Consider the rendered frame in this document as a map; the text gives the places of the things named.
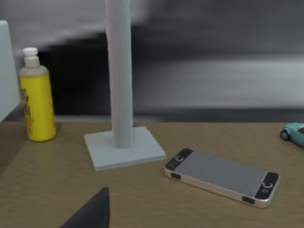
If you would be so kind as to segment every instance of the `bottle neck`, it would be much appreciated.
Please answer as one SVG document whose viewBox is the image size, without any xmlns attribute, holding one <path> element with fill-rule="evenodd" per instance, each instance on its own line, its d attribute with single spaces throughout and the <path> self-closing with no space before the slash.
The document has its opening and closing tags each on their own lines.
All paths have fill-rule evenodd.
<svg viewBox="0 0 304 228">
<path fill-rule="evenodd" d="M 40 61 L 38 57 L 25 57 L 25 67 L 27 68 L 36 68 L 40 66 Z"/>
</svg>

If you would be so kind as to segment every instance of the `pole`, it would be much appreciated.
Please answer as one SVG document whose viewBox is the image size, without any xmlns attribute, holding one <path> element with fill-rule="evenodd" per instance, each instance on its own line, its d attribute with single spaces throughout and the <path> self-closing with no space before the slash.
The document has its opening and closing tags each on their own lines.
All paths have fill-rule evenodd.
<svg viewBox="0 0 304 228">
<path fill-rule="evenodd" d="M 127 149 L 133 143 L 131 3 L 105 3 L 113 140 L 116 148 Z"/>
</svg>

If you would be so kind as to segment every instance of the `brown table surface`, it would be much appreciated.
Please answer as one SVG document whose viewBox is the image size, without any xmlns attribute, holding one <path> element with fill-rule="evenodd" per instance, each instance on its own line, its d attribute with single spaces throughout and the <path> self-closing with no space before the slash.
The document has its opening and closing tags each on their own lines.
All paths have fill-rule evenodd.
<svg viewBox="0 0 304 228">
<path fill-rule="evenodd" d="M 23 123 L 0 124 L 0 228 L 55 228 L 102 187 L 111 193 L 112 228 L 304 226 L 304 150 L 278 137 L 282 123 L 148 123 L 168 158 L 188 147 L 281 174 L 267 209 L 170 180 L 166 161 L 96 172 L 83 135 L 108 123 L 61 123 L 44 143 Z"/>
</svg>

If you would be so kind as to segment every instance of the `white square base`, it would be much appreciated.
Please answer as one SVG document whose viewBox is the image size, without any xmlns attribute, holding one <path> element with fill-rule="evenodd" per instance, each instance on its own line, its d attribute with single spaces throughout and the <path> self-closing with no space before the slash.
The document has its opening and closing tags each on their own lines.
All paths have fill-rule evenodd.
<svg viewBox="0 0 304 228">
<path fill-rule="evenodd" d="M 85 142 L 96 171 L 167 158 L 165 151 L 146 127 L 134 128 L 133 146 L 128 149 L 114 147 L 113 132 L 86 134 Z"/>
</svg>

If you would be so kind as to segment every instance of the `smartphone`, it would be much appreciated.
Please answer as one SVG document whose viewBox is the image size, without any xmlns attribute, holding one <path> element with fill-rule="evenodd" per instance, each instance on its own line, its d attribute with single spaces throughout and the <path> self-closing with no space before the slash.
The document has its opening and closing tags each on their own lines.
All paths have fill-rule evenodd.
<svg viewBox="0 0 304 228">
<path fill-rule="evenodd" d="M 164 168 L 177 181 L 257 208 L 269 206 L 280 175 L 208 153 L 183 149 Z"/>
</svg>

